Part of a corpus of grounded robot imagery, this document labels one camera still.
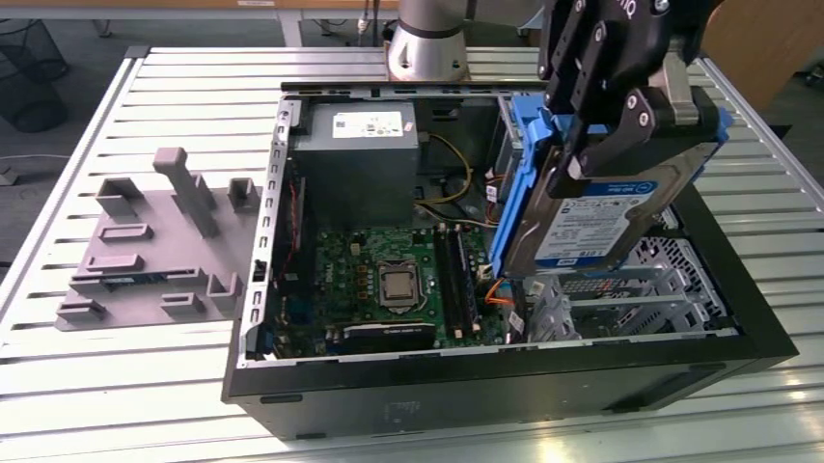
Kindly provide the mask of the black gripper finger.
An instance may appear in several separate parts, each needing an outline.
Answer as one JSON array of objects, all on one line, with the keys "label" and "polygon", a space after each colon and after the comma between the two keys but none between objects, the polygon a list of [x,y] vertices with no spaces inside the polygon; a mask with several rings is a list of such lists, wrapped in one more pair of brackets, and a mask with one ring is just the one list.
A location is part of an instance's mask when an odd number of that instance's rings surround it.
[{"label": "black gripper finger", "polygon": [[574,117],[549,177],[549,196],[579,197],[593,178],[630,177],[663,163],[662,140],[655,138],[662,116],[662,91],[635,88],[627,94],[615,128],[597,143],[590,142],[590,126]]},{"label": "black gripper finger", "polygon": [[543,2],[538,76],[546,82],[543,101],[549,112],[570,117],[565,143],[571,150],[583,150],[591,141],[590,124],[573,99],[587,70],[582,61],[602,10],[602,1]]}]

